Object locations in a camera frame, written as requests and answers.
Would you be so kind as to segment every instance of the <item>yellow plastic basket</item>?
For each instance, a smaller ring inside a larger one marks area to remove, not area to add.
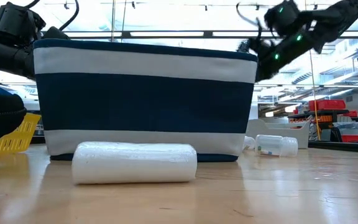
[[[26,151],[40,118],[39,115],[27,113],[15,131],[0,138],[0,156]]]

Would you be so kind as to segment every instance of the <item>ceiling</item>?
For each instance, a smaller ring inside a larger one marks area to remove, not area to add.
[[[65,29],[77,32],[103,31],[150,31],[150,30],[254,30],[257,28],[243,21],[236,13],[238,0],[78,0],[80,13]],[[13,0],[18,5],[27,5],[29,0]],[[240,11],[249,19],[263,20],[267,9],[282,0],[245,0],[241,1]],[[301,10],[325,9],[336,0],[297,0]],[[41,0],[32,8],[50,26],[60,27],[75,11],[74,0]],[[358,30],[358,20],[349,28]],[[214,50],[235,51],[241,39],[127,39],[123,42],[138,44],[170,45]],[[271,80],[260,82],[255,88],[261,103],[298,102],[311,95],[313,78],[317,85],[337,85],[319,87],[320,96],[335,97],[337,93],[348,90],[348,85],[358,85],[358,39],[337,40],[324,46],[322,54],[314,51],[298,57],[282,68],[280,74]],[[32,81],[0,72],[2,83],[29,83]]]

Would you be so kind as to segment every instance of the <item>white foam roll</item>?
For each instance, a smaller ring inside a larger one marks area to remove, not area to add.
[[[75,184],[188,182],[197,153],[187,144],[83,142],[71,166]]]

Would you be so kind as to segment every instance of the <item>fabric storage bin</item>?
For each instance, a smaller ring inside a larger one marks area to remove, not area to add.
[[[242,152],[255,55],[51,39],[34,47],[51,158],[71,159],[84,141],[191,144],[199,161]]]

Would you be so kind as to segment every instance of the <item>red crate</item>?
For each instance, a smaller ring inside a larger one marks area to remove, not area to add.
[[[356,118],[356,117],[358,117],[358,112],[356,110],[352,110],[346,114],[343,114],[343,116],[349,116],[351,118]]]
[[[344,110],[344,100],[316,100],[317,110]],[[314,111],[314,100],[309,101],[309,110]]]
[[[342,142],[358,142],[358,135],[343,134]]]

